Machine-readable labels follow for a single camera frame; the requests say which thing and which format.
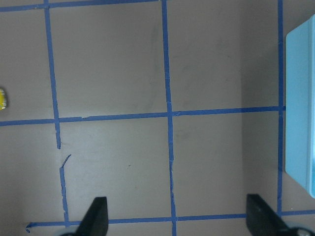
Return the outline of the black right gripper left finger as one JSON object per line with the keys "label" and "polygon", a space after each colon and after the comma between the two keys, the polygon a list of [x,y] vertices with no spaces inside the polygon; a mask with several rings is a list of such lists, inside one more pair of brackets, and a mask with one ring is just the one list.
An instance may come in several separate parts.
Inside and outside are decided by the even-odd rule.
{"label": "black right gripper left finger", "polygon": [[106,197],[94,198],[82,222],[77,228],[76,236],[105,236],[109,227]]}

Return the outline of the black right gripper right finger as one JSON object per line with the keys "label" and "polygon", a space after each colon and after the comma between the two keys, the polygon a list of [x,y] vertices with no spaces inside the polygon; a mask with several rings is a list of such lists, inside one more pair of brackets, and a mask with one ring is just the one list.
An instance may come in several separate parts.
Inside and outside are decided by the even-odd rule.
{"label": "black right gripper right finger", "polygon": [[291,228],[258,195],[246,198],[246,226],[252,236],[292,236]]}

